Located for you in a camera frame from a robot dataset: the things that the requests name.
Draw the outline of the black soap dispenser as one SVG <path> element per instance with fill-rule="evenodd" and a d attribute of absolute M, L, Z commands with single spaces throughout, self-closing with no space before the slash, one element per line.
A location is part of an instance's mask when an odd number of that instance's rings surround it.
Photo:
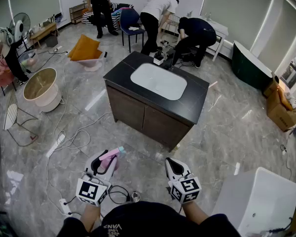
<path fill-rule="evenodd" d="M 156 53 L 154 54 L 153 57 L 153 62 L 156 65 L 161 65 L 164 61 L 164 53 L 163 53 L 163 48 L 162 47 L 158 47 Z"/>

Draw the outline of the blue chair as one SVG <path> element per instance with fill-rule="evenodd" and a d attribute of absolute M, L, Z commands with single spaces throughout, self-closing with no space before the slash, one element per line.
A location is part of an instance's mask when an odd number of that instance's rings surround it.
<path fill-rule="evenodd" d="M 139 27 L 137 31 L 128 30 L 129 27 Z M 120 15 L 120 28 L 122 30 L 122 44 L 124 45 L 124 35 L 128 36 L 128 47 L 131 53 L 131 36 L 135 36 L 135 42 L 138 40 L 138 35 L 142 36 L 142 47 L 144 47 L 145 30 L 141 26 L 140 15 L 133 8 L 122 10 Z"/>

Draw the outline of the pink spray bottle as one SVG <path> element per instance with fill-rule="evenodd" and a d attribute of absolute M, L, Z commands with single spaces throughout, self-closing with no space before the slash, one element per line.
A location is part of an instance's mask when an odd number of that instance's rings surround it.
<path fill-rule="evenodd" d="M 124 153 L 126 153 L 126 151 L 123 146 L 113 149 L 109 152 L 105 151 L 105 153 L 99 157 L 99 160 L 101 161 L 100 167 L 102 169 L 106 169 L 109 166 L 109 162 L 114 157 L 117 157 L 119 154 L 124 154 Z"/>

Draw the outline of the person's left forearm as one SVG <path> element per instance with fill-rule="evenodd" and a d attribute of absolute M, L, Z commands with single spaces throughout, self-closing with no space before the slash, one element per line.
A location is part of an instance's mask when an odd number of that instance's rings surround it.
<path fill-rule="evenodd" d="M 83 214 L 80 217 L 80 221 L 84 225 L 87 232 L 91 232 L 94 224 L 96 221 L 100 219 L 101 216 L 101 207 L 100 206 L 94 206 L 91 204 L 87 204 Z"/>

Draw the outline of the colourful clothes pile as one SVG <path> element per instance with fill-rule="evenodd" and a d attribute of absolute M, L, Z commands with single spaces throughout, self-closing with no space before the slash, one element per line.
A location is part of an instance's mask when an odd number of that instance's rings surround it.
<path fill-rule="evenodd" d="M 115 10 L 115 11 L 111 14 L 111 16 L 116 17 L 117 15 L 119 15 L 119 14 L 122 12 L 122 10 L 125 10 L 125 9 L 129 9 L 129 7 L 121 7 L 121 8 L 119 8 L 119 9 Z"/>

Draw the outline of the clear plastic storage box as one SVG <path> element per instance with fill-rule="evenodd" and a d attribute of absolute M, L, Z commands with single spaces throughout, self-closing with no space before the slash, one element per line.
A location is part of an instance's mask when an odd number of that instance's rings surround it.
<path fill-rule="evenodd" d="M 25 51 L 20 55 L 18 61 L 24 70 L 30 70 L 38 63 L 38 54 L 36 49 Z"/>

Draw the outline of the person's right forearm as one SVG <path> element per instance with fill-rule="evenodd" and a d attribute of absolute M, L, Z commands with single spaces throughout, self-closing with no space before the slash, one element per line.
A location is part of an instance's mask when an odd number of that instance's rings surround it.
<path fill-rule="evenodd" d="M 186 218 L 198 225 L 209 218 L 209 216 L 194 201 L 184 203 L 182 209 Z"/>

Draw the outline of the dark vanity cabinet with sink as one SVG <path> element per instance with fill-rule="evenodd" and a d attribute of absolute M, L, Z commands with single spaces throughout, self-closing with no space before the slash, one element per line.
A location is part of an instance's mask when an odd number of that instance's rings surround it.
<path fill-rule="evenodd" d="M 143 63 L 154 64 L 153 58 L 134 51 L 104 75 L 113 118 L 172 151 L 198 123 L 209 83 L 173 66 L 168 71 L 183 77 L 187 86 L 179 100 L 168 100 L 131 81 Z"/>

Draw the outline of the white sink basin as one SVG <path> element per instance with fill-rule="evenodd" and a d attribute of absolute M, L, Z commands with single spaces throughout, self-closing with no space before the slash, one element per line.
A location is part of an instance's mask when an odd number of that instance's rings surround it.
<path fill-rule="evenodd" d="M 179 100 L 187 81 L 173 72 L 151 63 L 141 64 L 130 76 L 133 83 L 168 100 Z"/>

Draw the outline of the pink chair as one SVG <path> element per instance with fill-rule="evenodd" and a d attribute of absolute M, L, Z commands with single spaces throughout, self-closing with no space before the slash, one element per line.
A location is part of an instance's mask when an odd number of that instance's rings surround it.
<path fill-rule="evenodd" d="M 10 68 L 8 67 L 4 58 L 0 59 L 0 88 L 5 96 L 4 87 L 12 85 L 14 90 L 16 87 L 14 85 L 14 75 L 11 72 Z"/>

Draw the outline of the white ceramic fixture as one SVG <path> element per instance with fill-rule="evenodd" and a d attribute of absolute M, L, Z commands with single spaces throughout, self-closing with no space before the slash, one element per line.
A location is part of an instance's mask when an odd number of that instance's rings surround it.
<path fill-rule="evenodd" d="M 286 229 L 296 208 L 296 183 L 263 167 L 227 177 L 213 214 L 225 214 L 241 237 Z"/>

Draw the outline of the dark green bathtub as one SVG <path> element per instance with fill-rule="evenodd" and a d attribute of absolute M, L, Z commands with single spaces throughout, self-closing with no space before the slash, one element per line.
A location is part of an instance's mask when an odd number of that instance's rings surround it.
<path fill-rule="evenodd" d="M 238 41 L 233 43 L 232 71 L 246 84 L 264 90 L 273 80 L 272 71 Z"/>

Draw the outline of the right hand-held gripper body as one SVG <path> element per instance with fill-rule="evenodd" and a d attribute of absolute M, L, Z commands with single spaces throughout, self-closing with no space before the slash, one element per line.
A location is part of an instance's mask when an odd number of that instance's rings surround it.
<path fill-rule="evenodd" d="M 170 180 L 168 185 L 171 197 L 179 203 L 188 203 L 196 200 L 201 191 L 199 179 L 192 173 L 188 173 L 177 180 Z"/>

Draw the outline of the orange fabric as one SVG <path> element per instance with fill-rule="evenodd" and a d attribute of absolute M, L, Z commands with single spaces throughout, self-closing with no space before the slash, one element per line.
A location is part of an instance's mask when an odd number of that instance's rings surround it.
<path fill-rule="evenodd" d="M 288 101 L 288 99 L 285 96 L 285 92 L 281 87 L 278 87 L 278 94 L 279 94 L 279 98 L 281 101 L 281 104 L 288 110 L 288 111 L 292 111 L 293 107 L 290 104 L 290 102 Z"/>

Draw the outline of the person's black shirt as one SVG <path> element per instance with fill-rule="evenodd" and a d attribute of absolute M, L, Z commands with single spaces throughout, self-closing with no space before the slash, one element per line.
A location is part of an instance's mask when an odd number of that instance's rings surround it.
<path fill-rule="evenodd" d="M 114 208 L 90 233 L 80 219 L 66 218 L 57 237 L 241 236 L 224 214 L 209 216 L 198 225 L 165 204 L 140 201 Z"/>

